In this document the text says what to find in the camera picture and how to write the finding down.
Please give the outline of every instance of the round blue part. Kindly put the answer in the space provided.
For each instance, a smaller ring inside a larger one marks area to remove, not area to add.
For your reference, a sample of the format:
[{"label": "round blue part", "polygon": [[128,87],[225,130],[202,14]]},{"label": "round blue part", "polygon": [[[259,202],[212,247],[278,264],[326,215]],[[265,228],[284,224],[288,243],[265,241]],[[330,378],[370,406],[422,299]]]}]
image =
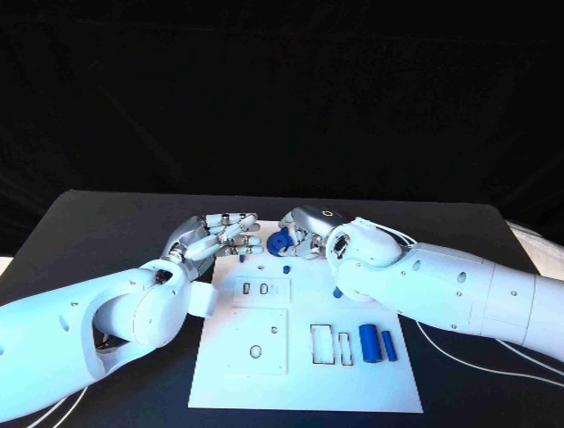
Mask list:
[{"label": "round blue part", "polygon": [[388,352],[388,359],[389,361],[395,361],[398,359],[398,356],[395,355],[393,342],[390,341],[390,334],[389,332],[380,332],[380,336],[382,336],[382,343],[385,345],[385,351]]},{"label": "round blue part", "polygon": [[377,343],[377,331],[373,324],[359,325],[359,339],[362,342],[363,361],[366,363],[380,362],[380,345]]},{"label": "round blue part", "polygon": [[279,250],[292,246],[292,238],[288,235],[288,227],[282,227],[279,232],[271,234],[266,238],[266,251],[275,257],[279,257]]}]

